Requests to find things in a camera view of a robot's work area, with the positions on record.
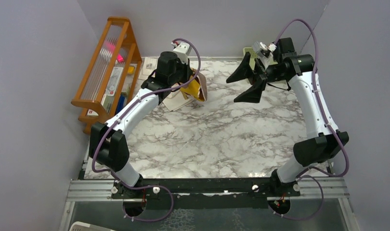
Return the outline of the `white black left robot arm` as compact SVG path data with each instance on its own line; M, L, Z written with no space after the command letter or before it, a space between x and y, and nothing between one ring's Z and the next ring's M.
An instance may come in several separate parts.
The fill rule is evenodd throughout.
M129 197L142 193L141 175L129 163L127 137L141 120L171 93L184 86L194 72L190 68L188 51L164 51L157 68L143 82L131 102L104 123L91 127L89 156L92 162L106 166L106 171L124 183Z

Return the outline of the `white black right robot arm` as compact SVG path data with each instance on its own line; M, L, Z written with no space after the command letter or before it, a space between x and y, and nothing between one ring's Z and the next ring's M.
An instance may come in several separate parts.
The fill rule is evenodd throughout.
M247 79L251 84L234 102L259 103L266 86L285 81L297 97L306 124L307 139L295 143L293 156L270 176L269 191L280 196L296 182L301 172L335 157L349 141L349 136L333 124L323 102L314 69L316 61L309 54L298 55L292 38L281 38L269 46L256 42L253 51L258 55L255 66L250 66L251 54L246 52L241 64L226 80L232 83Z

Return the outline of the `yellow brown bear towel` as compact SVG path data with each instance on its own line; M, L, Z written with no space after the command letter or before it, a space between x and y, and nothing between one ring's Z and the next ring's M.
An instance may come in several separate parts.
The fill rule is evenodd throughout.
M180 88L179 91L185 100L191 98L200 102L205 102L208 99L206 77L202 73L199 73L187 87Z

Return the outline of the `cream white towel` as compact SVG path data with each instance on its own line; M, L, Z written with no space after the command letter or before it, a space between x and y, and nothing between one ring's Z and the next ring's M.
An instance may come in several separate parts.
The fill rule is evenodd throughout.
M146 80L150 74L155 71L157 67L157 58L154 57L145 57L144 62L141 67L141 73L138 77L140 80ZM172 92L163 100L163 104L167 107L169 111L177 111L180 108L192 103L194 99L189 97L184 97L181 91Z

